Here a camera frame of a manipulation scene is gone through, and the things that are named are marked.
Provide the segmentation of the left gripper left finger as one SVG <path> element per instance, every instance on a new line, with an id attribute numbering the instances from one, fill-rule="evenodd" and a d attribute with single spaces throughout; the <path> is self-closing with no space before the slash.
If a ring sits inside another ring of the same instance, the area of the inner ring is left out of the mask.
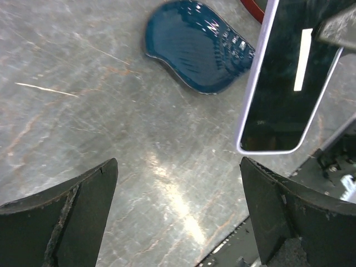
<path id="1" fill-rule="evenodd" d="M 1 206 L 1 266 L 95 266 L 117 160 Z"/>

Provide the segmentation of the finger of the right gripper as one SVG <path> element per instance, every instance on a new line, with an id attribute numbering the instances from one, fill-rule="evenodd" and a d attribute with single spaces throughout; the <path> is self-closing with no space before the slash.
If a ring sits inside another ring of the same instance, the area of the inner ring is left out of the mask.
<path id="1" fill-rule="evenodd" d="M 355 52 L 355 4 L 324 20 L 315 39 Z"/>

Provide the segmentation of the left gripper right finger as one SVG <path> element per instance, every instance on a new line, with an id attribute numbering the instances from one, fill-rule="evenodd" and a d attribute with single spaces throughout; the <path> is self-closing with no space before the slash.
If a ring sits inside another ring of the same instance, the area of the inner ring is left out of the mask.
<path id="1" fill-rule="evenodd" d="M 321 194 L 248 157 L 240 163 L 261 263 L 293 239 L 309 266 L 355 266 L 355 204 Z"/>

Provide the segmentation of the purple case phone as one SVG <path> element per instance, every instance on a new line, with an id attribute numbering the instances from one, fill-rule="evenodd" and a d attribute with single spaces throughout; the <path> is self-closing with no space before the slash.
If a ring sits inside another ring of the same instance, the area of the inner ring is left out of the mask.
<path id="1" fill-rule="evenodd" d="M 267 1 L 236 148 L 281 155 L 304 140 L 342 48 L 317 40 L 322 23 L 352 1 Z"/>

